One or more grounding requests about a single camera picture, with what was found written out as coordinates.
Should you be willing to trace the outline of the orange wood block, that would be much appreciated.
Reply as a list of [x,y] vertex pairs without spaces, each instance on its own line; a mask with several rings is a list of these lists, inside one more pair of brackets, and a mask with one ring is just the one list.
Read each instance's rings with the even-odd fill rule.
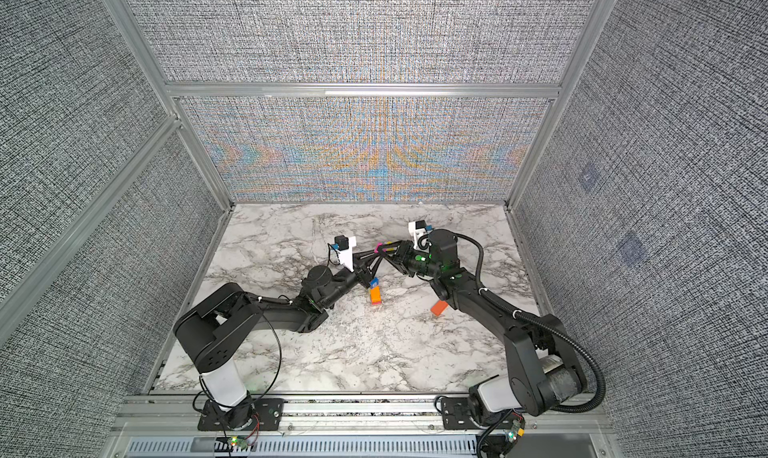
[[369,290],[370,302],[372,305],[380,305],[382,303],[381,290],[379,287],[373,287]]

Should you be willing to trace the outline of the red-orange wood block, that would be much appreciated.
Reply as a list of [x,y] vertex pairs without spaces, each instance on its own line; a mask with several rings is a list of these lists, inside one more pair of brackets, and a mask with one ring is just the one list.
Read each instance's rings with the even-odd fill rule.
[[431,308],[430,312],[433,316],[439,317],[441,316],[445,310],[449,307],[449,304],[446,301],[438,300]]

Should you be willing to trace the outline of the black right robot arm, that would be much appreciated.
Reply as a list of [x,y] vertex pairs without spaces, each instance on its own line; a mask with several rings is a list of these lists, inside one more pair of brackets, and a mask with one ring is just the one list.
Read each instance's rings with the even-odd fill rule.
[[382,243],[375,253],[404,275],[426,277],[442,303],[474,318],[504,345],[506,372],[469,389],[477,425],[490,426],[507,412],[585,413],[604,400],[602,371],[559,319],[528,313],[482,283],[484,249],[475,239],[437,229],[415,243]]

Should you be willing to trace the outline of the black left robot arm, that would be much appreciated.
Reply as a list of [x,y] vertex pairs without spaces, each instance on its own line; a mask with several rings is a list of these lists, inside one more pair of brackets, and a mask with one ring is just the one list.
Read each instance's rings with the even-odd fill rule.
[[192,361],[206,402],[202,417],[223,431],[254,422],[256,404],[234,363],[234,355],[255,330],[310,333],[355,286],[371,286],[382,258],[373,253],[352,255],[352,267],[334,273],[327,265],[310,269],[294,298],[272,298],[245,291],[230,282],[179,317],[173,334]]

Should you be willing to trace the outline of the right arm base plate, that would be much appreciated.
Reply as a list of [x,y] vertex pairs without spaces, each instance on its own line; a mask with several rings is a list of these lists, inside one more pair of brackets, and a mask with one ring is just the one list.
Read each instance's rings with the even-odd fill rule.
[[443,427],[449,431],[480,430],[470,413],[467,397],[440,396],[436,401]]

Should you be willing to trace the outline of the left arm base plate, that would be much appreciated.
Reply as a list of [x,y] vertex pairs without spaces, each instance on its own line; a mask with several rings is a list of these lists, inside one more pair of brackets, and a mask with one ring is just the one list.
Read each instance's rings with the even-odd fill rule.
[[280,398],[263,398],[224,412],[218,405],[207,400],[197,424],[198,431],[277,431],[282,419],[285,401]]

